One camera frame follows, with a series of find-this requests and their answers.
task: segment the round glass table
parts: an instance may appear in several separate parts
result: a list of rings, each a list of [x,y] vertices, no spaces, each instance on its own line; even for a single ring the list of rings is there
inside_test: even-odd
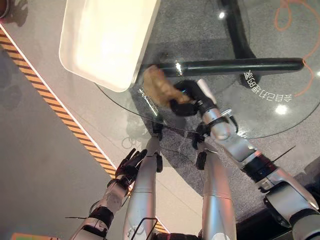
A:
[[[173,84],[204,79],[239,135],[286,131],[320,102],[320,2],[307,2],[162,0],[135,84],[99,88],[130,112],[195,132],[200,116],[177,117],[146,95],[144,69],[157,64]]]

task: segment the orange cable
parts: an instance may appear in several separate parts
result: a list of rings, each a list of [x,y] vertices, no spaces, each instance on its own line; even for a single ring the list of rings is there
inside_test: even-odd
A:
[[[307,58],[312,56],[312,54],[314,54],[316,52],[316,50],[319,48],[319,46],[320,46],[320,16],[317,13],[317,11],[314,8],[312,8],[310,5],[308,5],[304,0],[281,0],[281,6],[276,10],[275,17],[274,17],[274,26],[279,32],[285,31],[287,28],[290,27],[290,25],[292,23],[292,11],[291,11],[290,6],[289,6],[289,4],[292,4],[292,3],[302,4],[310,12],[312,12],[313,15],[315,16],[315,18],[317,19],[317,23],[318,23],[318,26],[319,26],[318,38],[317,38],[316,44],[314,45],[313,49],[307,55],[305,55],[302,58],[304,66],[310,72],[311,78],[310,78],[309,83],[307,84],[307,86],[302,91],[300,91],[300,92],[298,92],[297,94],[294,95],[295,97],[298,97],[298,96],[304,94],[311,87],[311,84],[312,84],[312,82],[313,82],[313,80],[315,78],[314,72],[312,71],[312,69],[307,64]],[[288,11],[288,21],[287,21],[287,23],[286,23],[286,25],[284,27],[279,27],[279,25],[278,25],[278,16],[279,16],[281,8],[286,8],[287,11]]]

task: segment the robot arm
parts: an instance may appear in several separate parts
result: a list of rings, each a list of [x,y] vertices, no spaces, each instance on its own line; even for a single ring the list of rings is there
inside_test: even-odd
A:
[[[261,192],[266,193],[265,205],[281,225],[293,228],[294,239],[309,240],[313,236],[319,236],[319,206],[314,197],[248,140],[237,135],[237,125],[233,124],[230,113],[220,113],[205,81],[184,80],[175,87],[194,102],[192,106],[172,102],[172,110],[180,116],[199,111],[202,117],[202,134],[196,141],[203,142],[203,135],[212,136],[238,168],[255,182]]]
[[[141,152],[133,149],[121,162],[102,197],[70,240],[104,240],[115,214],[120,210],[124,197],[128,194],[129,186],[136,180],[141,160],[147,150]]]

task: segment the yellow black hazard stripe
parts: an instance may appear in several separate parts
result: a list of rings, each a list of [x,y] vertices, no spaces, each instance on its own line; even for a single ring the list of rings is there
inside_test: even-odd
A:
[[[38,77],[36,72],[31,68],[26,59],[22,56],[22,54],[20,54],[13,42],[1,28],[0,45],[5,49],[20,71],[30,81],[32,86],[42,96],[43,100],[46,101],[46,103],[69,128],[73,135],[88,150],[91,156],[101,165],[101,167],[110,175],[110,177],[114,179],[116,177],[116,169],[112,162],[107,159],[89,134],[75,121],[71,114],[68,113],[67,109],[54,96],[48,85],[46,85],[46,83]],[[159,232],[167,233],[167,230],[160,221],[157,222],[155,229]]]

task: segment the white tray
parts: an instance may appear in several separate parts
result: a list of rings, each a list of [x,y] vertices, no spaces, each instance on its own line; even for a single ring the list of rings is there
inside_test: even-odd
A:
[[[59,58],[115,92],[136,81],[161,0],[67,0]]]

